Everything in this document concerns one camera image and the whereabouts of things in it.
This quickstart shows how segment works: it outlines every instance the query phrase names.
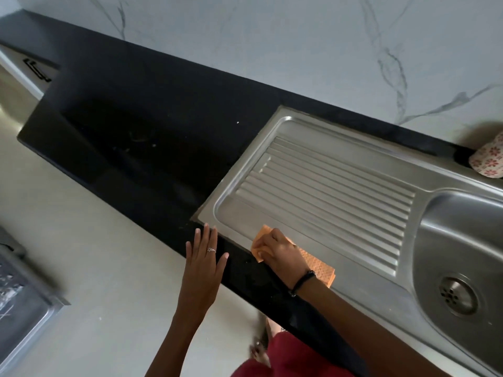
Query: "orange sponge cloth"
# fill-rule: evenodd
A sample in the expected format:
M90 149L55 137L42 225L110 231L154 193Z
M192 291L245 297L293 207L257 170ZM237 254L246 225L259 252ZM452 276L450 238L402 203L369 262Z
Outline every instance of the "orange sponge cloth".
M263 225L260 231L257 233L255 236L255 239L253 240L253 243L251 244L251 253L257 260L257 262L262 262L263 259L259 255L259 252L265 251L271 255L273 255L273 251L267 247L267 246L262 246L255 248L255 243L261 238L262 235L269 234L272 231L272 228L270 228L267 225ZM300 249L300 253L306 260L308 266L316 272L316 277L321 280L327 287L330 287L333 280L335 279L335 270L333 267L330 267L328 264L323 263L320 261L318 258L313 257L310 253Z

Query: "black bracelet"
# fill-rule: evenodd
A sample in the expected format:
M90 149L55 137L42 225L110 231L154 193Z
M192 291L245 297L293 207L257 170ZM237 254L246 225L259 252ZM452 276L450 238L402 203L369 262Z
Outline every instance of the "black bracelet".
M300 278L299 281L293 286L292 290L290 291L290 296L297 296L297 291L299 291L299 288L302 287L302 285L313 276L316 276L316 273L313 270L306 272L306 274L302 278Z

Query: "drain strainer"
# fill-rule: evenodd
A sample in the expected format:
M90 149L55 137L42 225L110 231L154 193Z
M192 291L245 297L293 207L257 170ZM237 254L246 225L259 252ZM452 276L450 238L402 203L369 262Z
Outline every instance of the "drain strainer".
M439 291L451 311L460 315L473 315L477 312L477 296L473 289L461 279L450 276L443 278Z

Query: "black countertop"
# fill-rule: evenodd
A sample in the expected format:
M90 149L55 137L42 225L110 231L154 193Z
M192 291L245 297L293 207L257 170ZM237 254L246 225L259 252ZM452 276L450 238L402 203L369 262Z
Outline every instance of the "black countertop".
M182 255L201 227L192 215L279 106L462 164L472 153L32 13L0 19L0 43L60 67L18 139ZM224 285L334 363L355 357L337 352L336 331L248 250L219 238L223 252Z

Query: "red skirt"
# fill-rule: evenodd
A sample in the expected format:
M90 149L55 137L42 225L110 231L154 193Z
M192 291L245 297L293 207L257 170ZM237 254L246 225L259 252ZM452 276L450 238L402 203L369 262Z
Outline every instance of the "red skirt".
M249 359L231 377L353 377L288 332L280 332L273 337L267 355L270 368Z

